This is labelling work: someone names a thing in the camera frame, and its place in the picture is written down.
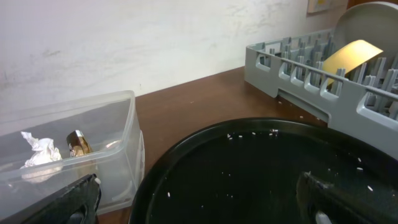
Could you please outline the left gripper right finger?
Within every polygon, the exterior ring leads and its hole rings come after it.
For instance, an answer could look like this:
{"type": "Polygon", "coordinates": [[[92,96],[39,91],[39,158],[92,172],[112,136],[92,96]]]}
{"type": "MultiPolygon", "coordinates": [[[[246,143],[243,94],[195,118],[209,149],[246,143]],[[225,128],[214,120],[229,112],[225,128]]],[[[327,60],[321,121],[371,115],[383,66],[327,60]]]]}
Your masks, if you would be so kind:
{"type": "Polygon", "coordinates": [[[371,205],[308,172],[299,175],[296,198],[305,223],[397,223],[397,212],[387,212],[397,208],[396,199],[371,205]]]}

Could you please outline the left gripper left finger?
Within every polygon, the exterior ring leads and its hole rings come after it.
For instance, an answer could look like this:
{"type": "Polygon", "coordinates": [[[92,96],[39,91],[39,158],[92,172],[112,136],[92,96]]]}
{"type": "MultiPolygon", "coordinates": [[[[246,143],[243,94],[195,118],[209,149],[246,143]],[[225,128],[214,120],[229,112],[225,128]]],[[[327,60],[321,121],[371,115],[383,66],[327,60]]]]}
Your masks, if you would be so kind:
{"type": "Polygon", "coordinates": [[[95,224],[100,200],[100,180],[96,174],[88,174],[1,223],[95,224]]]}

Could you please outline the gold snack wrapper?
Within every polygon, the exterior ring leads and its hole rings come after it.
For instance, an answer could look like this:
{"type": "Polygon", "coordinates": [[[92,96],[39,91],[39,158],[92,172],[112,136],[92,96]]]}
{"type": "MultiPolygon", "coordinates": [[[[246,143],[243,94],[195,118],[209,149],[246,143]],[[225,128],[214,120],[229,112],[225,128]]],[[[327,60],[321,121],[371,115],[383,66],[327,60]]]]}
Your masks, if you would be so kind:
{"type": "Polygon", "coordinates": [[[70,157],[80,157],[92,153],[93,150],[80,130],[74,130],[67,136],[70,157]]]}

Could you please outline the white tissue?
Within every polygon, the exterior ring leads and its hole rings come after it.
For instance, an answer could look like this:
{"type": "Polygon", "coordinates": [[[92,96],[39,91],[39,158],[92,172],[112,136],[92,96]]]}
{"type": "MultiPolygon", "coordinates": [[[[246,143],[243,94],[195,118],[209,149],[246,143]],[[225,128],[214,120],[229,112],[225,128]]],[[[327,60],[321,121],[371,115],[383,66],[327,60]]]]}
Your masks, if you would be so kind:
{"type": "Polygon", "coordinates": [[[21,131],[21,135],[29,143],[29,145],[32,147],[32,150],[34,151],[32,157],[25,161],[21,169],[62,160],[59,149],[54,146],[53,139],[34,138],[32,136],[32,133],[23,131],[21,131]]]}

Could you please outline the yellow bowl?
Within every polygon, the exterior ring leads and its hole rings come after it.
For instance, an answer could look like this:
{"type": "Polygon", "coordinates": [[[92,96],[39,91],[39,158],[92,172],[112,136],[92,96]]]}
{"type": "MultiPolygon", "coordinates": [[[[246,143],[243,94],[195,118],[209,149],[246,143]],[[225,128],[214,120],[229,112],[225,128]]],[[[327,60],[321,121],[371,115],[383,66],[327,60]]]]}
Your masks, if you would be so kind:
{"type": "Polygon", "coordinates": [[[322,70],[335,74],[338,69],[343,68],[347,74],[382,52],[383,50],[365,40],[355,40],[328,57],[322,70]]]}

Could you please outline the grey plate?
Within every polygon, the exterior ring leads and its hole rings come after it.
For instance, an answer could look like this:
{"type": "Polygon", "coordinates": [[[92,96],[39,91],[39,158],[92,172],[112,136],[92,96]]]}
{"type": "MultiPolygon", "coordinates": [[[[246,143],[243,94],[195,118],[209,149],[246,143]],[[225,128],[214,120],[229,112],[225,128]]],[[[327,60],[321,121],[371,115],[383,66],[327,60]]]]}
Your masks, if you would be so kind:
{"type": "Polygon", "coordinates": [[[397,55],[397,5],[389,2],[369,2],[348,9],[338,20],[333,42],[340,49],[355,40],[366,42],[383,50],[391,67],[397,55]]]}

